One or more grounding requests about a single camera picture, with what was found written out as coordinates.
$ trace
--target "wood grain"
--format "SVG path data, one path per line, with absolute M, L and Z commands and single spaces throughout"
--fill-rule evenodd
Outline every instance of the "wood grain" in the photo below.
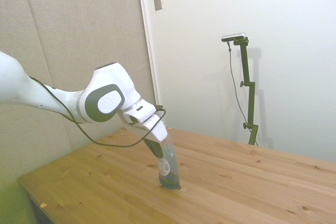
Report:
M 336 223 L 336 163 L 171 129 L 181 187 L 156 158 L 89 144 L 19 181 L 54 223 Z M 120 129 L 100 141 L 130 144 Z

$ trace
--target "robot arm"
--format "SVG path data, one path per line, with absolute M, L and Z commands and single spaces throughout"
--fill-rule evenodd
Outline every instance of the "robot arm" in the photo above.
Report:
M 155 106 L 141 98 L 119 63 L 97 68 L 85 90 L 68 92 L 44 87 L 68 108 L 78 123 L 106 122 L 118 112 L 130 132 L 143 136 L 160 120 Z M 69 112 L 44 87 L 30 78 L 16 59 L 0 52 L 0 103 L 33 106 L 70 119 Z M 159 121 L 146 138 L 161 142 L 166 136 L 166 128 Z

